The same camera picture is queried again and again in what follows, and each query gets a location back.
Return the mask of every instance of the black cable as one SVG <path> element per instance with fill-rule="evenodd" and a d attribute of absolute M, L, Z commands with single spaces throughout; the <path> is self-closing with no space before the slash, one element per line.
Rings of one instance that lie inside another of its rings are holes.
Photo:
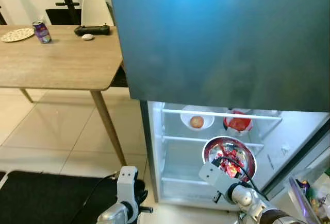
<path fill-rule="evenodd" d="M 214 159 L 214 160 L 212 161 L 212 164 L 215 165 L 215 163 L 218 162 L 219 165 L 215 165 L 215 166 L 219 167 L 220 164 L 221 164 L 221 160 L 222 160 L 222 159 L 229 160 L 230 162 L 232 162 L 232 163 L 234 163 L 235 165 L 239 166 L 239 167 L 242 169 L 242 171 L 245 173 L 245 175 L 248 177 L 248 179 L 250 180 L 251 184 L 253 185 L 254 190 L 255 190 L 257 193 L 261 194 L 263 197 L 265 197 L 267 201 L 269 201 L 268 198 L 267 198 L 267 196 L 266 196 L 264 193 L 262 193 L 262 192 L 258 189 L 258 187 L 255 185 L 255 183 L 253 182 L 253 180 L 252 180 L 252 178 L 250 177 L 250 175 L 246 172 L 246 170 L 245 170 L 245 169 L 244 169 L 239 163 L 237 163 L 235 160 L 233 160 L 232 158 L 225 157 L 225 156 L 221 156 L 221 157 L 218 157 L 218 158 Z"/>
<path fill-rule="evenodd" d="M 85 205 L 87 204 L 87 202 L 89 201 L 89 199 L 91 198 L 91 196 L 93 195 L 94 191 L 96 190 L 96 188 L 99 186 L 99 184 L 101 184 L 104 180 L 114 177 L 117 174 L 117 171 L 114 174 L 105 176 L 104 178 L 101 178 L 93 187 L 93 189 L 91 190 L 91 192 L 88 194 L 86 200 L 84 201 L 84 203 L 82 204 L 82 206 L 79 208 L 79 210 L 75 213 L 75 215 L 73 216 L 70 224 L 74 223 L 74 221 L 76 220 L 78 214 L 80 214 L 80 212 L 83 210 L 83 208 L 85 207 Z"/>

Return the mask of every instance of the metal bowl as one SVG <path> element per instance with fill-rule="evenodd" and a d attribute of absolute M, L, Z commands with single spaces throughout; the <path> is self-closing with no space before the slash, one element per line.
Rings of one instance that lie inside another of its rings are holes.
<path fill-rule="evenodd" d="M 240 161 L 243 163 L 243 168 L 253 178 L 256 170 L 257 164 L 256 159 L 252 152 L 238 139 L 230 136 L 217 136 L 210 139 L 203 148 L 203 163 L 205 161 L 212 162 L 216 157 L 219 151 L 237 151 L 237 156 Z M 242 172 L 242 175 L 238 179 L 248 182 L 249 178 Z"/>

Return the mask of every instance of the soda can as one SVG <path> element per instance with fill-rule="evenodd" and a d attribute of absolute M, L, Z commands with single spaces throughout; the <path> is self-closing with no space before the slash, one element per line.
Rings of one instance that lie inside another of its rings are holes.
<path fill-rule="evenodd" d="M 42 21 L 33 22 L 32 25 L 35 30 L 35 35 L 41 43 L 48 43 L 52 40 L 50 32 Z"/>

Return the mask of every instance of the chair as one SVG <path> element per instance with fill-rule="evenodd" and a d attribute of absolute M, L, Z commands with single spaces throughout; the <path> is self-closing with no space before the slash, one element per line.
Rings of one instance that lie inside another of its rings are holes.
<path fill-rule="evenodd" d="M 82 0 L 81 26 L 113 26 L 113 20 L 105 0 Z"/>

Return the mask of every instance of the table leg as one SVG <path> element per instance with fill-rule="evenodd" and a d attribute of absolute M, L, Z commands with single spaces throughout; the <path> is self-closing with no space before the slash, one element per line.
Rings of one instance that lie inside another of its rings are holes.
<path fill-rule="evenodd" d="M 31 102 L 33 103 L 32 98 L 30 97 L 29 93 L 26 91 L 26 89 L 20 89 L 21 92 L 24 94 L 24 96 Z"/>
<path fill-rule="evenodd" d="M 105 105 L 102 93 L 100 91 L 90 91 L 91 95 L 94 99 L 96 108 L 101 116 L 101 119 L 103 121 L 103 124 L 105 126 L 105 129 L 108 133 L 108 136 L 110 137 L 110 140 L 112 142 L 112 145 L 117 153 L 117 156 L 120 160 L 120 163 L 122 164 L 122 166 L 126 166 L 126 161 L 125 161 L 125 157 L 124 157 L 124 153 L 123 150 L 120 146 L 119 140 L 118 140 L 118 136 L 116 133 L 116 130 L 113 126 L 110 114 L 108 112 L 107 106 Z"/>

